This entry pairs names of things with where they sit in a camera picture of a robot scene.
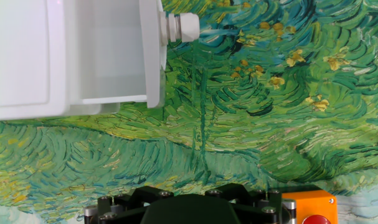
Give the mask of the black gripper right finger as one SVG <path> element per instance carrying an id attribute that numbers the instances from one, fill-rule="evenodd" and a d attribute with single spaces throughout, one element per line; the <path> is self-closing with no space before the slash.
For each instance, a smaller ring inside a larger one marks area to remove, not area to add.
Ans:
<path id="1" fill-rule="evenodd" d="M 233 208 L 240 223 L 296 224 L 296 200 L 283 198 L 283 189 L 248 190 L 241 184 L 226 184 L 204 195 L 221 198 Z"/>

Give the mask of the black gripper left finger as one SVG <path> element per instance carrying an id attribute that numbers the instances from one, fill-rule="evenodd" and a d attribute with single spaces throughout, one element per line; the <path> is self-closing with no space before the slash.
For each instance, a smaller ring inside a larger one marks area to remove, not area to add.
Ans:
<path id="1" fill-rule="evenodd" d="M 84 208 L 84 224 L 139 223 L 146 205 L 170 197 L 174 197 L 173 192 L 149 186 L 134 189 L 132 194 L 103 195 L 97 198 L 96 204 Z"/>

